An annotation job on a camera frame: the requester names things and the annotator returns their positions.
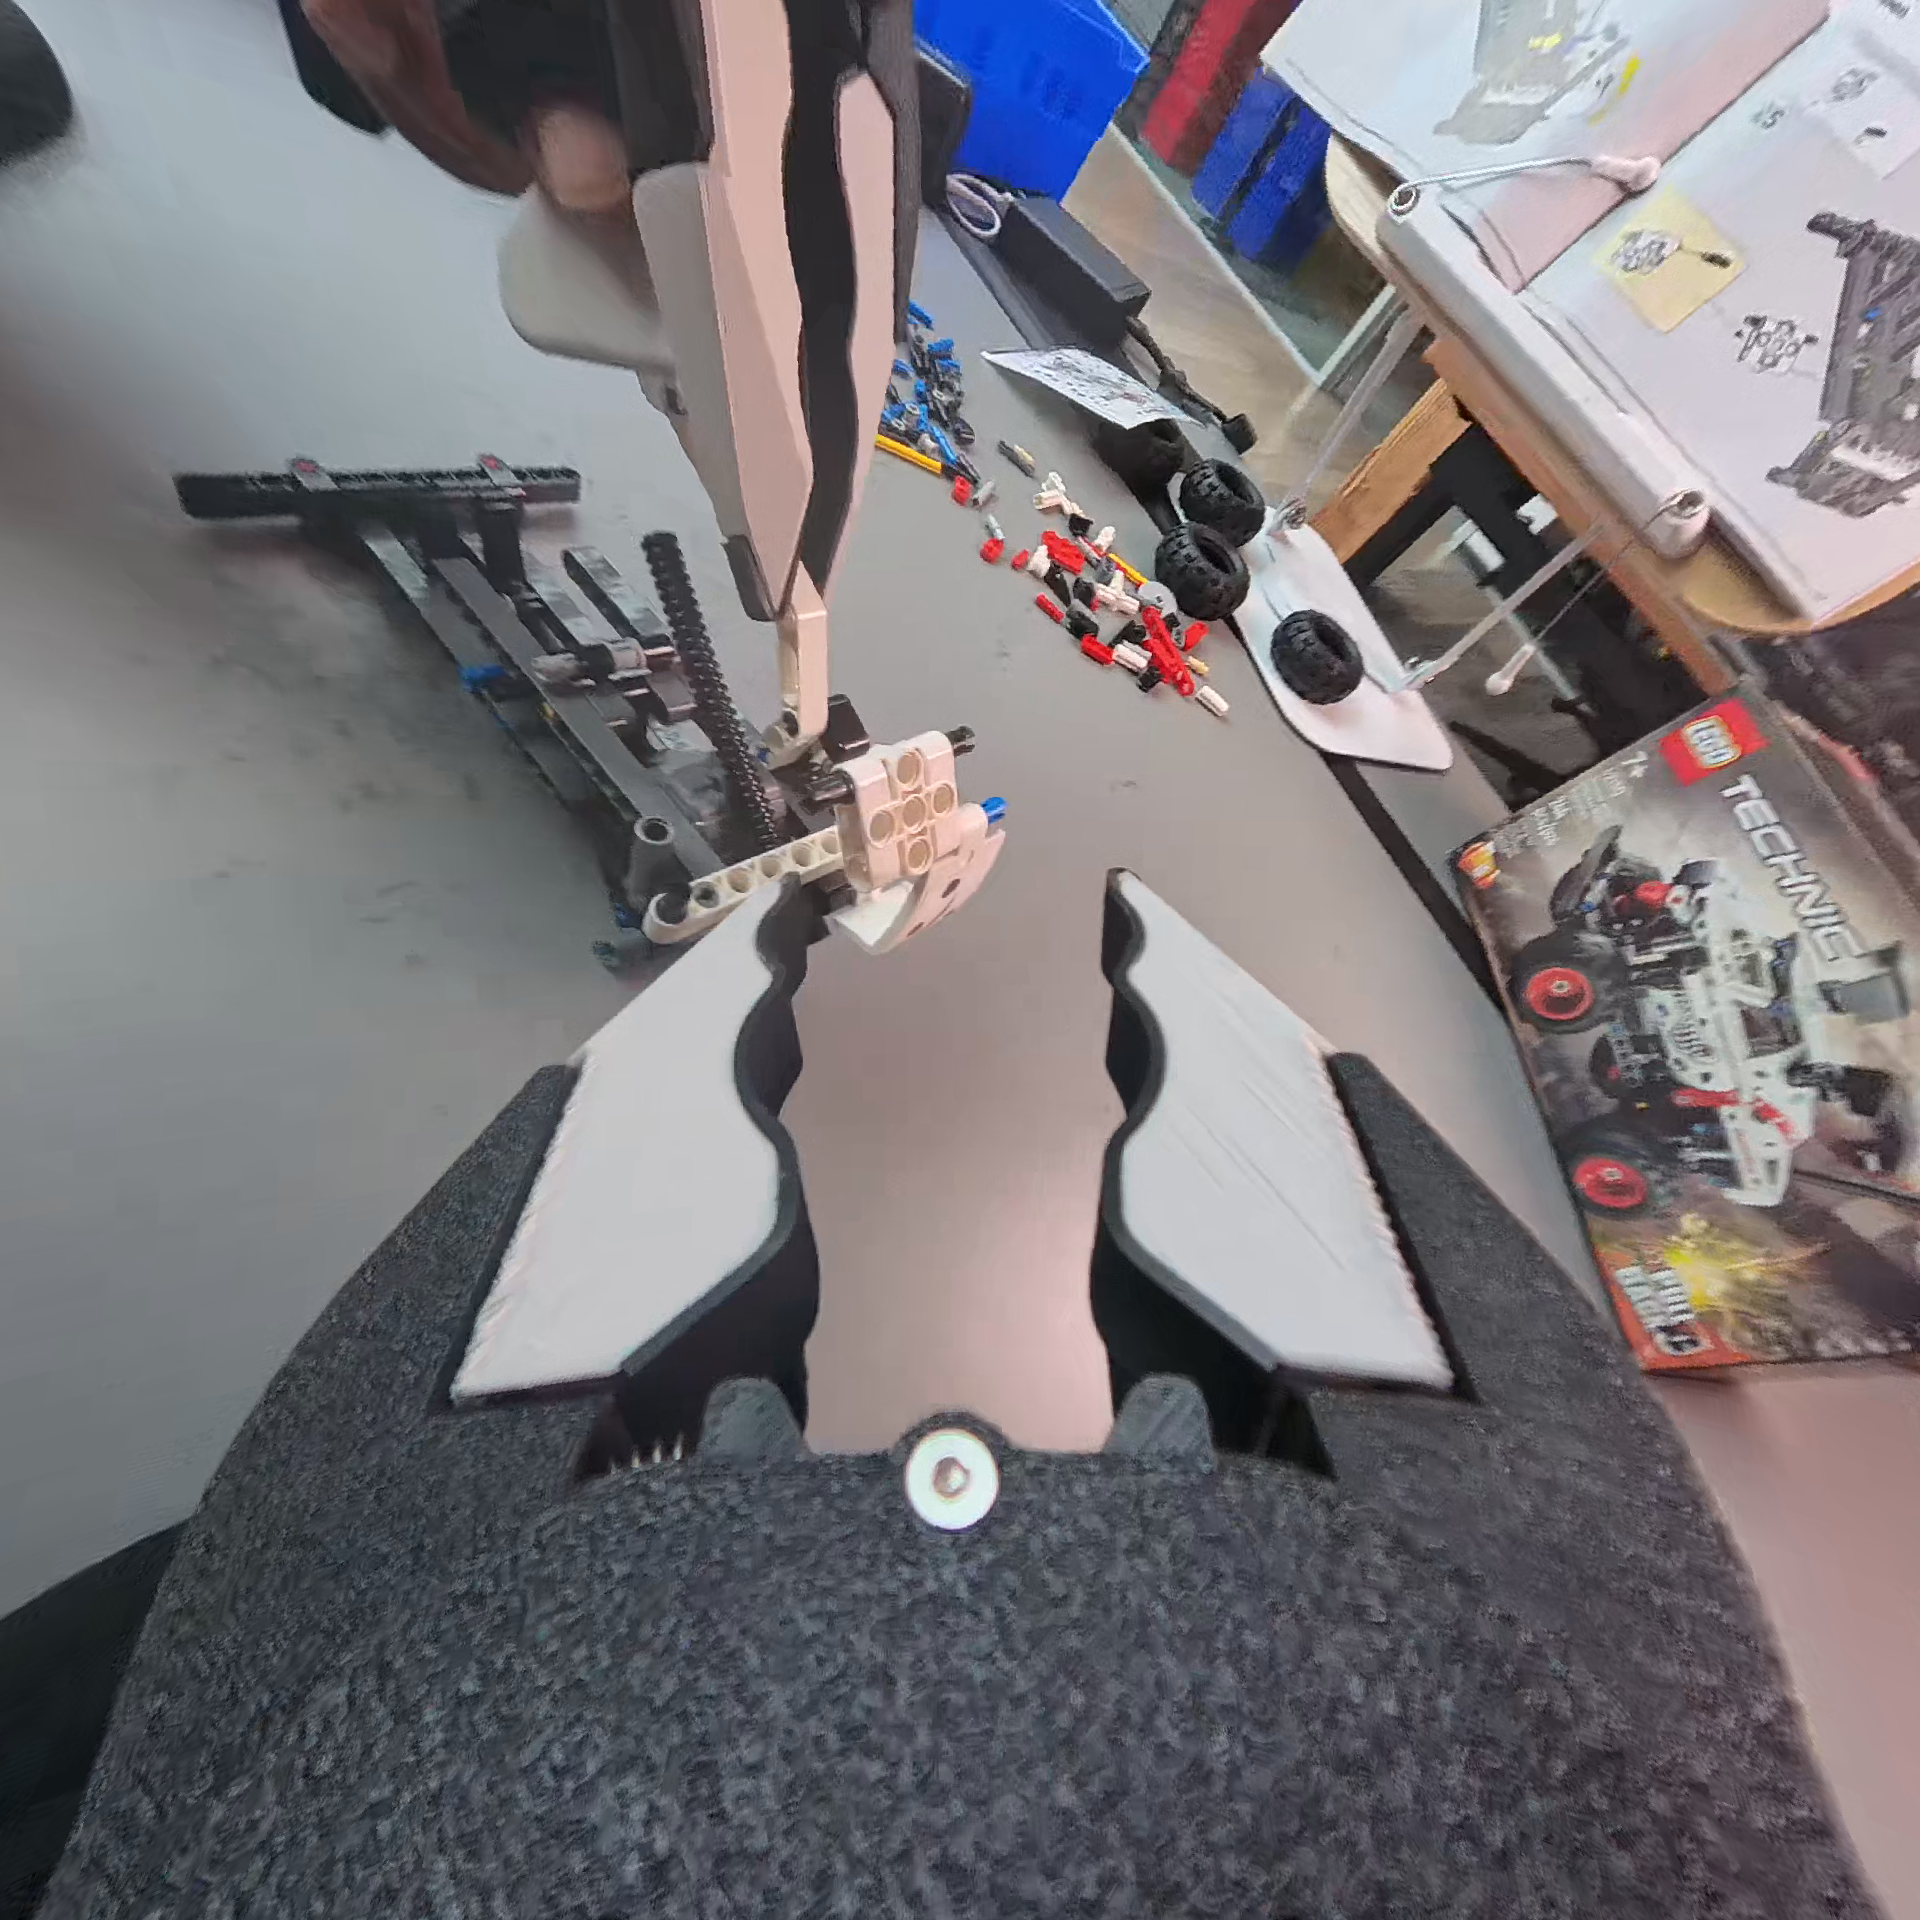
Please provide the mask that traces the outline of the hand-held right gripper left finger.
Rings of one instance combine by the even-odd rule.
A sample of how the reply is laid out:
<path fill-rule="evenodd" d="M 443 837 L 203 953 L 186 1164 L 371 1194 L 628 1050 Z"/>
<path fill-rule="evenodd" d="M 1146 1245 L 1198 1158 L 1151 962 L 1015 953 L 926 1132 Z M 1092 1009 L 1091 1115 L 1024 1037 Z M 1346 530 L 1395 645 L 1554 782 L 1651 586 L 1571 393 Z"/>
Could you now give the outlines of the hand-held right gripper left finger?
<path fill-rule="evenodd" d="M 572 1055 L 453 1361 L 458 1403 L 615 1383 L 770 1268 L 819 1279 L 780 1124 L 809 925 L 800 880 L 755 892 Z"/>

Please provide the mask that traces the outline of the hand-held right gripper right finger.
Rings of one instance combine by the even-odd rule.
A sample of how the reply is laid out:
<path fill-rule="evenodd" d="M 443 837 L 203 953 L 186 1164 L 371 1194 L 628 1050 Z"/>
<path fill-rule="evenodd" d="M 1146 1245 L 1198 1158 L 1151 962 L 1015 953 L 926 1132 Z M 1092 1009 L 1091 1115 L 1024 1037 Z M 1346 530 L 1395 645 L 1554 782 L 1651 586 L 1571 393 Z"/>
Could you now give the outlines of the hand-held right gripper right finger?
<path fill-rule="evenodd" d="M 1101 968 L 1122 1113 L 1097 1223 L 1121 1273 L 1259 1373 L 1448 1389 L 1314 1028 L 1125 868 L 1101 898 Z"/>

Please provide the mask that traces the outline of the grey black toy chassis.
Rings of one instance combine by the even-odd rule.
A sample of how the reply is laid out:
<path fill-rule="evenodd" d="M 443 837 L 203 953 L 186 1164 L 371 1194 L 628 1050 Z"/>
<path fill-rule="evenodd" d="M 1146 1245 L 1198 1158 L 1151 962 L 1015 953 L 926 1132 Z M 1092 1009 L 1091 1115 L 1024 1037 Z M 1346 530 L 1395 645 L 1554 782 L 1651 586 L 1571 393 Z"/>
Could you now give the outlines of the grey black toy chassis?
<path fill-rule="evenodd" d="M 197 522 L 290 522 L 387 581 L 591 828 L 615 925 L 594 951 L 610 972 L 694 943 L 780 877 L 804 885 L 824 926 L 861 898 L 836 844 L 836 765 L 883 745 L 842 696 L 829 696 L 819 733 L 793 716 L 755 733 L 672 534 L 643 537 L 662 606 L 596 547 L 568 545 L 557 563 L 539 563 L 522 522 L 529 509 L 573 505 L 579 471 L 493 455 L 413 471 L 299 458 L 278 473 L 176 473 L 173 486 Z M 973 731 L 947 733 L 960 772 Z M 1003 828 L 1003 800 L 964 800 L 957 779 L 944 854 L 981 824 Z"/>

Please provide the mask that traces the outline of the white spotted toy panel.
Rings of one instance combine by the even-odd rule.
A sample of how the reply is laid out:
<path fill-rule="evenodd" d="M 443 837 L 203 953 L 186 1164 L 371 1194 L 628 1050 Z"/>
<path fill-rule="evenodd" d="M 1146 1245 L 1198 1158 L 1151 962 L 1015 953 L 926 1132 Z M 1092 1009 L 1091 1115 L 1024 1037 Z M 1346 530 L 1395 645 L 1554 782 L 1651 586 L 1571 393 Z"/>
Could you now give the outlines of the white spotted toy panel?
<path fill-rule="evenodd" d="M 999 851 L 1003 828 L 997 824 L 967 827 L 960 850 L 937 854 L 920 877 L 896 877 L 829 910 L 827 926 L 867 957 L 894 953 L 970 903 Z"/>

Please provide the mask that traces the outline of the white square toy connector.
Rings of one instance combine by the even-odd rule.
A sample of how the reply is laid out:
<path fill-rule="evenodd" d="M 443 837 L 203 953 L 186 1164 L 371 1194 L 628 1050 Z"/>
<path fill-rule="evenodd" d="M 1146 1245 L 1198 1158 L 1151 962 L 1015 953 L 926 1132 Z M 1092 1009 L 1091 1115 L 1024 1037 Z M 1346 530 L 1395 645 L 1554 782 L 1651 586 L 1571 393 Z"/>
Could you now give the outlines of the white square toy connector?
<path fill-rule="evenodd" d="M 920 880 L 957 824 L 957 746 L 947 731 L 867 746 L 836 765 L 831 800 L 842 875 L 856 892 Z"/>

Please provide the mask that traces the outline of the instruction booklet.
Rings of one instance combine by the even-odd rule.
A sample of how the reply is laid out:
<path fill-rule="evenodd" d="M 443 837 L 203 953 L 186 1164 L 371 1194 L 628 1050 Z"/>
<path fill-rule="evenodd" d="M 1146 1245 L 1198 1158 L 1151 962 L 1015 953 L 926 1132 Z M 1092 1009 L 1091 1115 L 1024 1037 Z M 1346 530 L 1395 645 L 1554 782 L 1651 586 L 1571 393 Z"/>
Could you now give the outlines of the instruction booklet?
<path fill-rule="evenodd" d="M 1666 557 L 1915 581 L 1915 4 L 1299 4 L 1376 243 Z"/>

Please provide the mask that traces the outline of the grey desk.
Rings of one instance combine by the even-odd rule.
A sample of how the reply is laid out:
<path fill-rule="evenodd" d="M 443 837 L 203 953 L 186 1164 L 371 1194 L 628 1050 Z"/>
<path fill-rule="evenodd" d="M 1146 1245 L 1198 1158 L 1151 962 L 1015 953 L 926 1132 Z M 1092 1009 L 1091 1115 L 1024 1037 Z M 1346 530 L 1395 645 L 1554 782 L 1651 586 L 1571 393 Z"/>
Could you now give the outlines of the grey desk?
<path fill-rule="evenodd" d="M 270 530 L 186 522 L 173 473 L 579 466 L 568 534 L 643 574 L 678 533 L 741 705 L 772 684 L 672 431 L 504 323 L 504 204 L 324 117 L 266 4 L 27 14 L 77 122 L 4 172 L 4 1608 L 179 1522 L 353 1268 L 624 998 L 584 837 L 432 635 Z M 975 731 L 1010 850 L 923 943 L 807 968 L 816 1447 L 1108 1428 L 1113 866 L 1579 1268 L 1501 1017 L 1232 645 L 1226 721 L 1103 678 L 900 471 L 829 627 L 881 739 Z"/>

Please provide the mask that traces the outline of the person's left hand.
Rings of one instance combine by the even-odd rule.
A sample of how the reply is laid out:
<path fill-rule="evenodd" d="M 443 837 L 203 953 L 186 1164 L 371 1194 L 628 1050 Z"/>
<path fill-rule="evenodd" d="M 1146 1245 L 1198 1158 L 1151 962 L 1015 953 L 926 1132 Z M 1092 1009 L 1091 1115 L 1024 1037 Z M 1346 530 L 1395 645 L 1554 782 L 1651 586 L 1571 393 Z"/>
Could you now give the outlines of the person's left hand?
<path fill-rule="evenodd" d="M 524 78 L 505 69 L 482 78 L 471 66 L 487 105 L 472 112 L 434 4 L 290 4 L 287 15 L 338 66 L 371 122 L 450 178 L 497 200 L 539 185 L 554 204 L 591 216 L 628 202 L 628 144 L 596 78 L 566 61 L 535 61 Z"/>

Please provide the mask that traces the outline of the pile of blue black pins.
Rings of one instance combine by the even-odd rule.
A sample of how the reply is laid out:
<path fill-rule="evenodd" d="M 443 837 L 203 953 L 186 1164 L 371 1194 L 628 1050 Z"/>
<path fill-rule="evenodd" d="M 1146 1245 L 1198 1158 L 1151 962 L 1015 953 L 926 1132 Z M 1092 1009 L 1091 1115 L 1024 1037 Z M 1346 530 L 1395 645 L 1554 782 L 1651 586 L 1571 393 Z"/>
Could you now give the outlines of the pile of blue black pins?
<path fill-rule="evenodd" d="M 975 480 L 973 420 L 967 419 L 964 362 L 917 300 L 905 302 L 905 332 L 881 402 L 879 438 L 911 446 L 947 475 Z"/>

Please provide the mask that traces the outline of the black power adapter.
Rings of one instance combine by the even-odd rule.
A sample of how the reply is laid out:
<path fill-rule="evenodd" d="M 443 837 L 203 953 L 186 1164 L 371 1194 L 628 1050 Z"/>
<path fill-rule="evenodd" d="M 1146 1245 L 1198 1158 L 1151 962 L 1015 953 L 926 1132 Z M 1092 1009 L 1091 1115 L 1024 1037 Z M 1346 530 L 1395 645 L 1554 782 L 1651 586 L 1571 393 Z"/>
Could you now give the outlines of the black power adapter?
<path fill-rule="evenodd" d="M 1053 200 L 1010 200 L 997 250 L 1048 307 L 1076 312 L 1082 331 L 1125 331 L 1150 300 L 1146 279 Z"/>

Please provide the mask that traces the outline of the blue plastic bin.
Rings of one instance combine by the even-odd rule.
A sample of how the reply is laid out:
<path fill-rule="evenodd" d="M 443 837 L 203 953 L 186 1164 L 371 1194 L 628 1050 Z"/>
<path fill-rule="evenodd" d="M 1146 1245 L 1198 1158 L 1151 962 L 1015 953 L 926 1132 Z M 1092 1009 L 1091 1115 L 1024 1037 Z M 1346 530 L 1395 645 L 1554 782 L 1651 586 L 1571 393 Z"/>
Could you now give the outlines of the blue plastic bin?
<path fill-rule="evenodd" d="M 960 172 L 1065 200 L 1146 69 L 1101 4 L 917 4 L 917 38 L 970 81 Z"/>

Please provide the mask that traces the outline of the pile of red white pieces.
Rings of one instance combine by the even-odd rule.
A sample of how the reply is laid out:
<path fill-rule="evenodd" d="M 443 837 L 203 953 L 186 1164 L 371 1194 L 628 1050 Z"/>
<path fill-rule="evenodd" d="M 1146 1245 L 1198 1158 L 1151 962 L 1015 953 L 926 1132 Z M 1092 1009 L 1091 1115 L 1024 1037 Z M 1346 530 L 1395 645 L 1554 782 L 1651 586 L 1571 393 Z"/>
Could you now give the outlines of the pile of red white pieces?
<path fill-rule="evenodd" d="M 954 475 L 949 499 L 978 522 L 978 562 L 1024 574 L 1036 606 L 1085 659 L 1146 696 L 1166 693 L 1218 721 L 1232 719 L 1206 655 L 1211 620 L 1184 614 L 1162 577 L 1125 562 L 1113 526 L 1091 522 L 1056 475 L 1031 496 L 1038 519 L 1022 537 L 1003 522 L 997 483 Z"/>

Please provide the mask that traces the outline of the toy truck box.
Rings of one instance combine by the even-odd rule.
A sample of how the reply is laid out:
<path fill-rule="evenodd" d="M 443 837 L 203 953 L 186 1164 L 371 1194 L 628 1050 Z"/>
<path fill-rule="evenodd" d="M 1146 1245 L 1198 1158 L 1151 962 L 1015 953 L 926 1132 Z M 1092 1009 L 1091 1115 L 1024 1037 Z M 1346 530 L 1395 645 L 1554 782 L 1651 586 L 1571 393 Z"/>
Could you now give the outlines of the toy truck box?
<path fill-rule="evenodd" d="M 1760 693 L 1452 851 L 1642 1371 L 1915 1356 L 1915 844 Z"/>

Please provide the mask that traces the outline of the white booklet stand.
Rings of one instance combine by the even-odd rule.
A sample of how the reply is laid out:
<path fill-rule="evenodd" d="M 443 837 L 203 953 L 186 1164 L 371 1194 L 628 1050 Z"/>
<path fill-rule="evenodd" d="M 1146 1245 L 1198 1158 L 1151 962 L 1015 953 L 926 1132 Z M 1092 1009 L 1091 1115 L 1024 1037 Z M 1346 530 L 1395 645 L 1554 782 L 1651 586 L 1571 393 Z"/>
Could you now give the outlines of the white booklet stand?
<path fill-rule="evenodd" d="M 1496 366 L 1541 419 L 1554 420 L 1571 440 L 1591 444 L 1607 438 L 1612 444 L 1600 458 L 1600 480 L 1642 522 L 1639 533 L 1651 534 L 1658 554 L 1682 557 L 1703 543 L 1710 526 L 1703 480 L 1662 433 L 1621 412 L 1579 369 L 1550 331 L 1527 312 L 1520 296 L 1501 284 L 1442 204 L 1442 190 L 1448 185 L 1513 178 L 1550 166 L 1550 161 L 1525 161 L 1456 177 L 1405 178 L 1386 197 L 1376 243 L 1408 277 L 1424 279 L 1442 316 L 1470 332 L 1479 350 L 1492 350 Z M 1249 593 L 1240 606 L 1240 623 L 1267 693 L 1312 746 L 1408 770 L 1446 770 L 1452 765 L 1452 745 L 1428 709 L 1424 689 L 1507 620 L 1527 593 L 1567 572 L 1588 550 L 1591 537 L 1579 534 L 1562 554 L 1547 557 L 1435 659 L 1408 667 L 1397 655 L 1375 618 L 1360 606 L 1357 586 L 1336 562 L 1331 545 L 1318 533 L 1308 533 L 1308 493 L 1329 473 L 1370 398 L 1418 339 L 1413 323 L 1397 320 L 1395 311 L 1383 344 L 1370 351 L 1342 412 L 1324 427 L 1308 466 L 1280 503 L 1267 505 L 1259 534 L 1240 547 L 1249 563 Z M 1312 709 L 1280 681 L 1269 664 L 1269 634 L 1285 611 L 1323 611 L 1354 635 L 1367 678 L 1353 698 Z"/>

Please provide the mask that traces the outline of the black oval pad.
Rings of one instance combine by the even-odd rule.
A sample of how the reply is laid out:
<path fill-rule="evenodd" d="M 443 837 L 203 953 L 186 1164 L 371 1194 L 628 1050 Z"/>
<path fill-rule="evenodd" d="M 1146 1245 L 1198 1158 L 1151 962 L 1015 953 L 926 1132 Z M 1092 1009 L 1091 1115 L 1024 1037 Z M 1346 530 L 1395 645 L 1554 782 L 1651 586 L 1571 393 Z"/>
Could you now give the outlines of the black oval pad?
<path fill-rule="evenodd" d="M 4 166 L 59 144 L 70 126 L 70 90 L 38 27 L 4 8 Z"/>

